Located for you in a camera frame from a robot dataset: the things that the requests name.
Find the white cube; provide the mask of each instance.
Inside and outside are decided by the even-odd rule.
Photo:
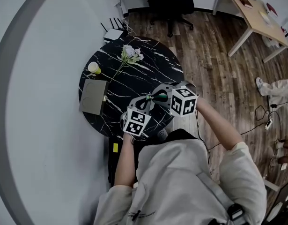
[[[144,131],[145,126],[148,124],[150,118],[151,116],[149,115],[128,108],[127,113],[123,118],[123,131],[134,136],[140,136]]]
[[[182,86],[172,90],[170,114],[184,117],[195,112],[198,96]]]

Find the table top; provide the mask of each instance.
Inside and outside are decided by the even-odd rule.
[[[122,63],[120,60],[122,47],[127,44],[134,49],[140,48],[144,59],[137,62],[139,65],[124,67],[122,72],[111,81],[102,116],[83,113],[98,132],[107,137],[119,139],[123,138],[120,116],[127,110],[133,98],[151,93],[161,83],[180,83],[184,80],[178,59],[165,45],[147,37],[124,37],[104,45],[87,62],[80,78],[79,101],[86,79],[111,80]],[[92,75],[88,71],[88,65],[91,62],[96,62],[101,68],[99,75]],[[173,119],[168,108],[156,104],[150,111],[150,116],[152,118],[143,134],[135,139],[146,140],[167,126]]]
[[[277,42],[281,43],[285,47],[288,47],[288,41],[285,38],[284,33],[282,32],[280,25],[270,16],[269,19],[271,21],[272,27],[268,26],[260,15],[259,12],[266,13],[266,9],[261,0],[248,0],[253,8],[245,7],[240,0],[232,0],[234,4],[237,6],[239,11],[242,13],[244,20],[247,25],[256,33],[264,35],[268,38],[274,39]]]

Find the wooden desk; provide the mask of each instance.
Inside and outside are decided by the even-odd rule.
[[[285,38],[284,33],[282,32],[280,26],[278,23],[271,18],[269,19],[271,21],[272,27],[268,26],[265,22],[265,20],[262,18],[259,12],[263,12],[266,14],[266,10],[264,7],[264,4],[261,0],[248,0],[253,8],[245,7],[240,0],[232,0],[233,3],[236,5],[238,10],[241,12],[244,20],[246,21],[248,25],[248,29],[246,32],[240,37],[238,42],[232,47],[232,49],[229,51],[228,56],[231,57],[239,48],[240,46],[245,42],[245,40],[251,35],[252,32],[259,33],[261,35],[264,35],[268,38],[274,39],[280,44],[282,44],[282,47],[273,52],[270,56],[263,59],[263,62],[267,62],[270,59],[272,59],[274,56],[282,52],[284,49],[288,48],[288,41]],[[217,6],[218,6],[219,0],[215,0],[214,3],[214,10],[213,15],[216,14]]]

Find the power strip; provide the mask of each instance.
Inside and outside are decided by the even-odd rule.
[[[268,130],[270,126],[272,125],[272,123],[273,123],[273,118],[270,118],[270,120],[265,125],[265,130]]]

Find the shirt sleeve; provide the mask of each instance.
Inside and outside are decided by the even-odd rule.
[[[266,214],[266,188],[244,142],[225,153],[220,164],[220,186],[242,205],[251,224],[261,224]]]
[[[123,185],[112,187],[108,193],[101,195],[94,225],[116,225],[130,209],[132,188]]]

